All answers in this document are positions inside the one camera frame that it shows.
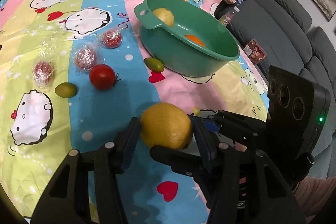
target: plastic food container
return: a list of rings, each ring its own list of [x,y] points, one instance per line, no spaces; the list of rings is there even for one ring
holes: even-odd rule
[[[173,13],[173,27],[152,13],[157,8]],[[146,49],[177,73],[209,76],[239,57],[233,35],[213,16],[184,0],[144,0],[134,12],[142,24],[140,35]],[[205,47],[187,39],[188,34],[199,38]]]

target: small green fruit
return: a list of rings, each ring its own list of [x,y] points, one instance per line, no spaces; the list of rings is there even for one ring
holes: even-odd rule
[[[155,72],[163,72],[164,67],[160,60],[157,60],[152,57],[147,57],[144,59],[144,62],[150,70]]]
[[[76,96],[78,90],[73,83],[62,83],[55,88],[55,93],[62,98],[71,98]]]

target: metal screw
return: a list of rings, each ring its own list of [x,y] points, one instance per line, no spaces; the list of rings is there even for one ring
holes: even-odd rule
[[[220,149],[228,149],[229,148],[229,145],[227,143],[219,143],[218,144],[218,147]]]
[[[113,147],[114,147],[114,142],[108,142],[108,143],[105,144],[105,148],[107,148],[107,149],[111,149]]]
[[[255,152],[255,154],[256,154],[258,157],[263,157],[263,156],[265,155],[265,152],[262,151],[262,150],[257,150],[257,151]]]
[[[78,154],[78,150],[76,150],[76,149],[73,149],[73,150],[71,150],[71,151],[69,152],[69,155],[70,155],[71,157],[77,156],[77,154]]]

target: handle hole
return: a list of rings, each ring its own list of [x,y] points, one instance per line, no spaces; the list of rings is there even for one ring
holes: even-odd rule
[[[141,12],[140,12],[140,15],[141,16],[144,16],[144,15],[147,15],[148,14],[148,10],[142,10]]]

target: camera lens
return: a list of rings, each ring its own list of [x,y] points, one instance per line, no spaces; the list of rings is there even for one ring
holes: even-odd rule
[[[279,90],[279,102],[280,105],[283,108],[286,108],[288,106],[288,102],[289,102],[289,90],[288,87],[285,85],[281,85],[280,86],[280,90]]]
[[[274,95],[276,90],[277,90],[277,86],[275,84],[274,79],[271,80],[271,82],[269,83],[269,90],[271,91],[271,93]]]
[[[293,116],[296,120],[301,120],[303,118],[303,114],[305,113],[305,105],[301,98],[295,98],[293,102]]]

